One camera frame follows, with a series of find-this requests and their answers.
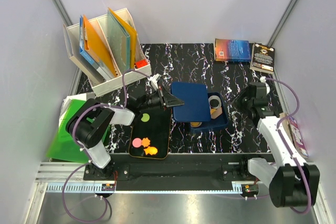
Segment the white file organizer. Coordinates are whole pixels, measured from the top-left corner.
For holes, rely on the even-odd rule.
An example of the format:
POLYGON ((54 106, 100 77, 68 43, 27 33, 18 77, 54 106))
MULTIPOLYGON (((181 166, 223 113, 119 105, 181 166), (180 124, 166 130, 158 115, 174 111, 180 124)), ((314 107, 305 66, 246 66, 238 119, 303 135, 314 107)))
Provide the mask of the white file organizer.
MULTIPOLYGON (((123 8, 114 12, 136 30, 133 18, 127 8, 123 8)), ((93 21, 94 19, 98 20, 107 39, 107 13, 89 20, 93 21)), ((95 60, 85 50, 86 39, 84 36, 83 16, 80 17, 79 23, 72 26, 64 26, 63 32, 68 58, 87 76, 93 92, 98 97, 101 97, 118 88, 121 88, 124 84, 127 85, 139 81, 145 76, 151 75, 152 73, 150 63, 145 57, 140 46, 137 31, 135 62, 141 59, 145 59, 148 62, 148 65, 140 69, 136 69, 134 64, 133 68, 126 70, 124 73, 121 73, 110 49, 115 69, 118 71, 118 76, 110 80, 105 79, 105 77, 108 78, 107 73, 95 62, 95 60)))

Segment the teal speckled folder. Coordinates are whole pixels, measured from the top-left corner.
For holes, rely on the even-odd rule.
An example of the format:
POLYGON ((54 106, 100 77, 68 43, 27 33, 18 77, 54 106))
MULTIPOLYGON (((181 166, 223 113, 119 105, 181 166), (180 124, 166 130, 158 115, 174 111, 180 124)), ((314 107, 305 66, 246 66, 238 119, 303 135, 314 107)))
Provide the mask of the teal speckled folder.
POLYGON ((130 35, 116 14, 108 8, 108 44, 121 73, 130 69, 130 35))

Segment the orange dotted round cookie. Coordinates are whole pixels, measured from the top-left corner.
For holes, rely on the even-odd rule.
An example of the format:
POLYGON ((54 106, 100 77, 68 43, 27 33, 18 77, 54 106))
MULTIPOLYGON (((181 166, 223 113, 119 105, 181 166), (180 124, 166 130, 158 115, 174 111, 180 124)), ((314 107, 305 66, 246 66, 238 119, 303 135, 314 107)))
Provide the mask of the orange dotted round cookie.
POLYGON ((191 127, 199 127, 202 123, 201 122, 191 122, 191 127))

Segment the black paperback book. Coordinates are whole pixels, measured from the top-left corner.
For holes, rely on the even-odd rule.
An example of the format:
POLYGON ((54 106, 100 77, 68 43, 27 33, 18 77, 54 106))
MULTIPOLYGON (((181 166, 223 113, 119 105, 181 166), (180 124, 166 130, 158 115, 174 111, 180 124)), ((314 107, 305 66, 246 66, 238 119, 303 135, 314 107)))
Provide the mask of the black paperback book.
POLYGON ((275 48, 260 43, 253 43, 250 69, 273 74, 275 68, 275 48))

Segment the blue orange book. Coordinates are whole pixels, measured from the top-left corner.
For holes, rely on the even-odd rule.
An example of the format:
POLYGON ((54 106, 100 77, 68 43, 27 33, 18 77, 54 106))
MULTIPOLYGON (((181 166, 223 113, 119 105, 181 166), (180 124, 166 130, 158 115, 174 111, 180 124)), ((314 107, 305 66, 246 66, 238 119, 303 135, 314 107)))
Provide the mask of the blue orange book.
POLYGON ((220 62, 250 62, 249 41, 215 38, 214 59, 220 62))

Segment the red small box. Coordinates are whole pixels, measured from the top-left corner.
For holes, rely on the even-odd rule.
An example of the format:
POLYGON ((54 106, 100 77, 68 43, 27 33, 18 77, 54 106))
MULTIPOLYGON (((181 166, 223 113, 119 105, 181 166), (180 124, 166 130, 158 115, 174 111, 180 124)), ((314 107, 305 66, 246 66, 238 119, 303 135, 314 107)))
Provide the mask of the red small box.
POLYGON ((145 59, 141 59, 141 60, 135 62, 135 68, 136 69, 140 69, 140 68, 145 67, 147 65, 148 65, 148 62, 145 59))

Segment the blue tin box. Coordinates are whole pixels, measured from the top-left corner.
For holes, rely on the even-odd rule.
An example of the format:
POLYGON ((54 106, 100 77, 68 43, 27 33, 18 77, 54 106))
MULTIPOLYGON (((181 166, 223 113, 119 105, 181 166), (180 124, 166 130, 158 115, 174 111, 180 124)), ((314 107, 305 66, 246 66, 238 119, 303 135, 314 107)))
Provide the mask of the blue tin box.
POLYGON ((222 96, 218 92, 210 92, 208 93, 208 100, 210 102, 211 99, 217 99, 219 101, 220 108, 223 110, 223 114, 220 115, 218 118, 214 120, 210 120, 208 122, 202 122, 199 127, 191 127, 190 125, 190 132, 191 133, 205 133, 208 131, 220 131, 228 126, 228 116, 226 113, 225 103, 223 101, 222 96))

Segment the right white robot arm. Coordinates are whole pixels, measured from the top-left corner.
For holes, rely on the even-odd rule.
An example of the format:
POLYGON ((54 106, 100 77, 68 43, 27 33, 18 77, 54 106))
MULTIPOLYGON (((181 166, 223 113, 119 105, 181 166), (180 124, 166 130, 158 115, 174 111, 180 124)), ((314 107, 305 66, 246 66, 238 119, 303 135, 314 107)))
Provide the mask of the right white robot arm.
POLYGON ((249 83, 232 103, 253 121, 266 140, 275 165, 264 158, 251 158, 238 167, 238 173, 244 180, 256 177, 267 186, 275 207, 289 207, 296 213, 300 212, 298 207, 304 207, 304 215, 316 203, 320 171, 298 153, 282 125, 286 118, 268 105, 268 80, 249 83))

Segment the pink round cookie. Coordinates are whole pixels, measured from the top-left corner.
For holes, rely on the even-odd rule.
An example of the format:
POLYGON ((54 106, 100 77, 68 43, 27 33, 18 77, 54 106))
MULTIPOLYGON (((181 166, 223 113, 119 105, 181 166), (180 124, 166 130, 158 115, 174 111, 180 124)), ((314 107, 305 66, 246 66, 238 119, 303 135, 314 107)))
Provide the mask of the pink round cookie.
POLYGON ((139 148, 142 145, 142 140, 140 138, 134 138, 132 141, 132 146, 134 148, 139 148))

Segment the black gold-rimmed tray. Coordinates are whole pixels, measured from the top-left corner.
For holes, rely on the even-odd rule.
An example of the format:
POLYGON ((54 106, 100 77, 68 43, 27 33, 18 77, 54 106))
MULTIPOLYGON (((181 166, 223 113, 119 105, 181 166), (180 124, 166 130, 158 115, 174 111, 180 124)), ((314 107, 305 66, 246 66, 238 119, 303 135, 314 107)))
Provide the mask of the black gold-rimmed tray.
POLYGON ((171 109, 143 110, 134 122, 129 154, 136 158, 165 159, 169 152, 171 109))

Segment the blue tin lid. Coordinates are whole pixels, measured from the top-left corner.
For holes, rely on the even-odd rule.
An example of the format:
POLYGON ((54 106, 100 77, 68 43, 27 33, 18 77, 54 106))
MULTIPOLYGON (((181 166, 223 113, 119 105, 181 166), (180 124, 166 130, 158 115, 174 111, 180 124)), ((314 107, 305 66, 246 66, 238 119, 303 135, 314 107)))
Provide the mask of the blue tin lid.
POLYGON ((211 120, 207 86, 199 83, 173 82, 171 93, 184 101, 184 105, 173 107, 177 122, 208 122, 211 120))

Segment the yellow orange folder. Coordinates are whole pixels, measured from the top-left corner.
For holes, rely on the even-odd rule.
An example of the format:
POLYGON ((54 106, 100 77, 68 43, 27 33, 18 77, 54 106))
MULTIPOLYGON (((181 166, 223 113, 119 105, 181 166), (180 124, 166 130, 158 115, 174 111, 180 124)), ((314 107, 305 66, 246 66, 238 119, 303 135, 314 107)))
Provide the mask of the yellow orange folder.
POLYGON ((136 30, 111 8, 107 12, 108 44, 121 73, 134 67, 136 30))

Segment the green round cookie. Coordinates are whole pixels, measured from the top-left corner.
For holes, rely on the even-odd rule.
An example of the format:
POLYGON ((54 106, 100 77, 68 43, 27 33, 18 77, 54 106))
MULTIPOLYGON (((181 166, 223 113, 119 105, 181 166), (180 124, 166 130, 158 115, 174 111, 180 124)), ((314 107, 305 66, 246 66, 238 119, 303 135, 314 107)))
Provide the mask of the green round cookie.
POLYGON ((147 114, 147 113, 143 113, 142 114, 142 117, 141 117, 141 121, 142 122, 148 122, 149 119, 150 119, 150 115, 149 114, 147 114))

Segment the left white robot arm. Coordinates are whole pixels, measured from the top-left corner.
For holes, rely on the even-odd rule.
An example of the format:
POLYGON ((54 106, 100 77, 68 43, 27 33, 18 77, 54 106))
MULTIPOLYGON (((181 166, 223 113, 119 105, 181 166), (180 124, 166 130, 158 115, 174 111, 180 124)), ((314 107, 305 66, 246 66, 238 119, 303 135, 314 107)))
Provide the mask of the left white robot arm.
POLYGON ((174 96, 159 84, 153 94, 138 98, 127 97, 126 106, 120 107, 100 103, 94 98, 88 99, 69 119, 66 131, 75 144, 88 157, 88 163, 95 166, 95 174, 103 180, 113 175, 111 157, 103 144, 103 136, 110 124, 129 126, 145 109, 173 108, 184 105, 184 101, 174 96))

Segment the orange fish cookie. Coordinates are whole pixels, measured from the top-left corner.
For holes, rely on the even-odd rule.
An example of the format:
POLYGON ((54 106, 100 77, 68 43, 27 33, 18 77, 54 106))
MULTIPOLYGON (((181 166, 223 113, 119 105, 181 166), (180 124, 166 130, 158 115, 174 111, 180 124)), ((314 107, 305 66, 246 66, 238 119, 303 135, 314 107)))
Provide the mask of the orange fish cookie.
POLYGON ((145 155, 156 155, 158 153, 158 149, 154 146, 149 146, 144 149, 145 155))

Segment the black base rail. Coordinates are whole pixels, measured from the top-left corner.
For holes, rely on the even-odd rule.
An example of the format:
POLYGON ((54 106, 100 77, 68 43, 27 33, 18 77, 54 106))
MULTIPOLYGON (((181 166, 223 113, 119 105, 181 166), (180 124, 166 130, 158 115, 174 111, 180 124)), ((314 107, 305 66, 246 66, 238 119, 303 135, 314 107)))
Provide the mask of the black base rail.
POLYGON ((270 153, 168 154, 165 159, 135 158, 113 154, 114 163, 103 175, 86 166, 84 180, 117 180, 119 193, 201 193, 238 194, 243 182, 255 177, 247 171, 250 158, 264 158, 272 163, 270 153))

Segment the orange flower cookie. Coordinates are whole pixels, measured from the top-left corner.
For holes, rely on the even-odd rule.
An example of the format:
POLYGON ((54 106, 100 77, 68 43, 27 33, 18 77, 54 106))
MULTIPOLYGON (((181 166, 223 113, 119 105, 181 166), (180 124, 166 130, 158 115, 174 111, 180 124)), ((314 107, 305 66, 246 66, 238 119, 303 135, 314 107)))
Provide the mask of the orange flower cookie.
POLYGON ((141 141, 141 145, 142 145, 143 147, 148 147, 148 146, 150 146, 150 143, 151 143, 151 141, 150 141, 150 139, 147 138, 147 137, 143 138, 142 141, 141 141))

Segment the green clip file folder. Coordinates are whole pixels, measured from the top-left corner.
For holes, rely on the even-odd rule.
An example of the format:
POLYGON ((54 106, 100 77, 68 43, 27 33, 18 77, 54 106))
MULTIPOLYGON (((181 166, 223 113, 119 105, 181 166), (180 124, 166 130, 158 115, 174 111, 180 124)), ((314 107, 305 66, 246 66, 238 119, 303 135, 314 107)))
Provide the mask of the green clip file folder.
POLYGON ((103 137, 114 112, 95 99, 68 101, 47 157, 104 168, 111 161, 103 137))

